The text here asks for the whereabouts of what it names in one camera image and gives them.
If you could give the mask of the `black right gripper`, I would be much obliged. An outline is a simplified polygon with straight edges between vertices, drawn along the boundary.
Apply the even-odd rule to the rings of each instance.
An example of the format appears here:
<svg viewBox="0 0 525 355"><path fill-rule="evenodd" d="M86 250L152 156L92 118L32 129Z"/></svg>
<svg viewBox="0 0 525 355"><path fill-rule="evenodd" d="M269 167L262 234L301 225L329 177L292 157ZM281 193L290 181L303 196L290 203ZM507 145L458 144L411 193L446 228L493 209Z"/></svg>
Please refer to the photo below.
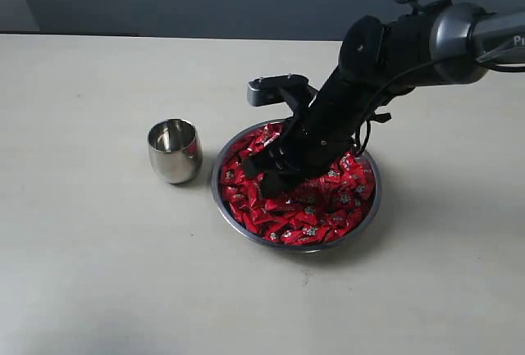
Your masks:
<svg viewBox="0 0 525 355"><path fill-rule="evenodd" d="M331 72L307 111L288 118L281 135L243 160L246 177L264 173L259 183L264 198L278 198L326 173L329 165L357 143L362 124L394 96L394 83L376 73L339 64Z"/></svg>

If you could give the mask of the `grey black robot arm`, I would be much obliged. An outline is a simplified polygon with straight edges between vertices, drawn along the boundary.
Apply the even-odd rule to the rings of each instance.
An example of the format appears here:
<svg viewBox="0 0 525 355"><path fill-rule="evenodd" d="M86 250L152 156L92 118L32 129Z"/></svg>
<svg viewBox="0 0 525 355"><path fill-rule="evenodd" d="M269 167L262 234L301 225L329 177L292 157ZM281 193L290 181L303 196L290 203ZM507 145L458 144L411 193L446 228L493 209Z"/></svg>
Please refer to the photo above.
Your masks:
<svg viewBox="0 0 525 355"><path fill-rule="evenodd" d="M249 83L250 105L283 102L292 115L281 134L245 158L245 175L274 198L323 175L345 152L361 154L379 108L415 88L472 84L488 71L524 69L524 14L489 13L447 0L418 8L389 24L365 16L348 30L336 68L320 89L302 75Z"/></svg>

